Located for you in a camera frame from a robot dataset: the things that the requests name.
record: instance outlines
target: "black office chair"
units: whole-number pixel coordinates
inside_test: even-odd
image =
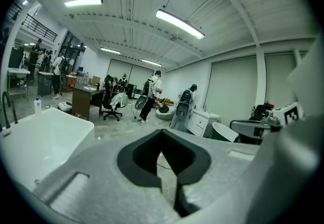
[[[102,101],[102,106],[110,111],[101,111],[101,114],[103,113],[107,113],[106,115],[103,116],[103,120],[105,121],[106,120],[106,117],[109,116],[109,115],[113,115],[117,121],[119,121],[119,118],[118,118],[118,114],[120,116],[123,116],[122,113],[118,113],[116,112],[116,108],[119,108],[120,107],[120,103],[118,103],[116,105],[115,108],[112,108],[112,106],[110,105],[110,102],[111,102],[111,93],[110,93],[110,79],[109,78],[105,78],[105,89],[106,89],[106,92],[104,94],[104,97],[103,97],[103,101]]]

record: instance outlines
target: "bottle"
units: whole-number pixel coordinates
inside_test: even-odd
[[[38,99],[38,95],[36,96],[36,100],[34,101],[34,107],[35,107],[35,114],[41,114],[42,113],[42,102]]]

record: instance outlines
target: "concrete floor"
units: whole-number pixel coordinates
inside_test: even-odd
[[[28,94],[29,94],[29,101],[27,101],[21,95],[11,97],[12,101],[15,102],[15,108],[16,108],[16,114],[18,120],[34,113],[33,101],[35,100],[37,94],[37,83],[34,83],[29,87]],[[53,96],[54,95],[52,91],[51,95],[46,95],[39,98],[42,101],[43,110],[45,110],[45,107],[49,105],[53,107],[57,107],[57,105],[60,102],[72,102],[72,92],[63,93],[63,96],[61,96],[56,100],[53,99]],[[136,100],[129,100],[129,103],[134,104],[135,102]],[[6,105],[6,110],[7,110],[9,123],[14,122],[11,108],[8,108]],[[134,106],[133,106],[133,110],[135,111],[135,113],[137,113],[137,115],[139,114],[139,112],[135,110]],[[130,104],[128,104],[124,108],[119,108],[117,111],[123,114],[119,122],[116,121],[116,119],[113,116],[108,116],[104,121],[103,115],[99,115],[98,107],[93,106],[90,108],[90,121],[93,122],[95,125],[95,140],[93,142],[93,145],[101,142],[106,142],[112,139],[121,139],[123,138],[124,135],[130,134],[132,132],[148,133],[156,129],[168,128],[171,122],[171,121],[164,121],[157,118],[155,116],[155,110],[152,109],[147,117],[149,122],[141,123],[137,119],[134,119],[134,114]],[[2,127],[5,126],[5,118],[4,118],[2,106],[0,109],[0,122]],[[166,168],[170,168],[169,164],[167,163],[165,157],[162,154],[158,158],[157,162],[158,164]],[[157,171],[165,179],[165,181],[162,180],[163,196],[171,205],[173,205],[174,204],[173,200],[175,198],[175,188],[176,188],[177,178],[172,170],[157,166]]]

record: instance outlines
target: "ceiling light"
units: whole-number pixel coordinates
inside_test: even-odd
[[[186,32],[192,34],[199,40],[204,38],[204,36],[205,36],[201,31],[199,31],[195,27],[191,26],[190,24],[184,22],[180,18],[178,18],[170,13],[167,13],[166,11],[163,11],[161,9],[159,9],[157,11],[156,17],[175,25],[175,26],[181,28],[182,30],[185,30]]]
[[[158,67],[162,67],[162,65],[160,64],[157,64],[157,63],[154,63],[154,62],[150,62],[148,60],[142,60],[143,62],[146,62],[146,63],[149,63],[149,64],[152,64],[152,65],[155,65],[155,66],[158,66]]]
[[[111,53],[115,53],[115,54],[120,54],[120,52],[116,52],[116,51],[112,51],[112,50],[109,50],[109,49],[105,49],[105,48],[100,48],[102,51],[105,51],[105,52],[111,52]]]
[[[88,5],[101,5],[102,0],[74,0],[64,3],[67,8]]]

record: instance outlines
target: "bean bag chair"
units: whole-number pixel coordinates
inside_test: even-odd
[[[165,121],[170,121],[172,120],[174,114],[175,114],[175,107],[174,106],[169,106],[169,110],[166,113],[161,113],[159,109],[156,109],[155,111],[155,116],[159,119],[165,120]]]

